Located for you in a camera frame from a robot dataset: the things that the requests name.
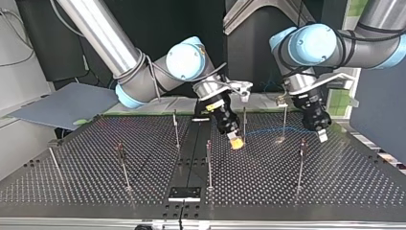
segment vertical metal post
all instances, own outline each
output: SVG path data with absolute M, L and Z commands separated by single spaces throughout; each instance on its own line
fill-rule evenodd
M 176 109 L 173 111 L 173 125 L 175 126 L 175 134 L 176 134 L 176 147 L 180 149 L 179 144 L 179 131 L 178 131 L 178 124 L 176 120 Z
M 52 147 L 49 147 L 48 150 L 51 153 L 52 159 L 54 160 L 55 166 L 59 169 L 59 164 L 57 163 L 56 156 Z
M 305 156 L 307 155 L 307 142 L 305 139 L 302 139 L 301 145 L 299 148 L 299 154 L 301 155 L 301 167 L 299 168 L 299 178 L 298 178 L 298 187 L 297 187 L 297 195 L 302 189 L 302 174 L 305 162 Z
M 283 131 L 282 131 L 283 140 L 284 140 L 284 132 L 286 129 L 286 117 L 287 117 L 287 106 L 284 108 L 284 112 L 283 112 Z
M 131 188 L 131 186 L 129 185 L 128 174 L 127 174 L 127 171 L 126 171 L 126 168 L 125 168 L 125 162 L 123 162 L 123 171 L 124 171 L 124 176 L 125 176 L 125 182 L 126 182 L 126 184 L 127 184 L 126 189 L 127 189 L 128 191 L 131 191 L 132 188 Z
M 123 167 L 123 173 L 125 177 L 125 183 L 126 183 L 126 190 L 131 191 L 131 185 L 129 184 L 129 179 L 128 179 L 128 172 L 125 167 L 125 152 L 124 152 L 124 143 L 119 142 L 119 145 L 117 146 L 117 158 L 119 159 L 119 164 L 122 165 Z
M 246 126 L 247 126 L 248 121 L 247 121 L 247 110 L 246 110 L 245 106 L 244 106 L 244 108 L 243 108 L 243 111 L 244 111 L 244 143 L 246 143 L 246 138 L 245 138 L 245 136 L 246 136 L 246 134 L 247 134 L 247 132 L 246 132 Z
M 211 142 L 210 140 L 207 141 L 207 145 L 206 145 L 206 161 L 208 163 L 209 166 L 209 191 L 212 191 L 214 189 L 213 187 L 213 181 L 212 181 L 212 150 L 211 150 Z

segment white wall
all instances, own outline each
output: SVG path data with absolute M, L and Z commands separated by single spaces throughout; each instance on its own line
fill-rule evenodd
M 18 13 L 14 0 L 0 0 L 0 8 Z M 18 21 L 8 18 L 23 35 Z M 30 53 L 0 18 L 0 65 L 24 59 Z M 2 117 L 50 92 L 35 56 L 18 65 L 0 67 L 0 180 L 39 155 L 56 138 L 50 127 Z
M 0 8 L 18 13 L 14 0 L 0 0 Z M 18 21 L 12 17 L 9 19 L 22 35 Z M 0 65 L 24 59 L 30 53 L 31 50 L 16 38 L 4 20 L 0 20 Z M 0 110 L 50 92 L 36 57 L 18 65 L 0 67 Z

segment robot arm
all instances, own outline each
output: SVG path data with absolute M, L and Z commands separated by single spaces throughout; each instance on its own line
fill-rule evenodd
M 193 90 L 217 119 L 233 149 L 244 144 L 237 115 L 231 110 L 230 83 L 220 82 L 199 38 L 173 46 L 154 63 L 134 47 L 102 0 L 58 0 L 118 80 L 116 94 L 122 104 L 136 108 L 181 85 L 195 82 Z
M 292 27 L 271 37 L 272 53 L 294 105 L 304 113 L 304 127 L 318 131 L 325 141 L 331 124 L 322 105 L 319 86 L 353 77 L 324 74 L 313 66 L 382 69 L 406 56 L 406 2 L 370 0 L 354 31 L 334 31 L 323 24 Z

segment metal breadboard table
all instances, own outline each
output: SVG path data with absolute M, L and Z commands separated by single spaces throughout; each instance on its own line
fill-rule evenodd
M 24 224 L 26 218 L 26 224 L 41 219 L 39 225 L 69 225 L 66 219 L 76 219 L 78 225 L 95 226 L 187 226 L 198 220 L 212 227 L 279 221 L 296 227 L 336 221 L 406 226 L 406 177 L 401 172 L 338 125 L 320 144 L 302 128 L 298 113 L 288 114 L 280 143 L 282 116 L 247 114 L 247 145 L 241 150 L 230 150 L 214 122 L 192 123 L 189 116 L 176 118 L 180 149 L 172 116 L 99 117 L 54 148 L 59 168 L 46 151 L 0 181 L 0 226 Z M 298 188 L 302 139 L 308 156 Z M 116 154 L 120 142 L 131 190 Z M 175 200 L 182 189 L 192 190 L 197 199 Z

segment yellow light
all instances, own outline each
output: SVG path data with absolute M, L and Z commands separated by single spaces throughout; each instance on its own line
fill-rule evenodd
M 240 137 L 234 138 L 230 140 L 231 148 L 233 150 L 239 150 L 244 147 L 244 142 Z

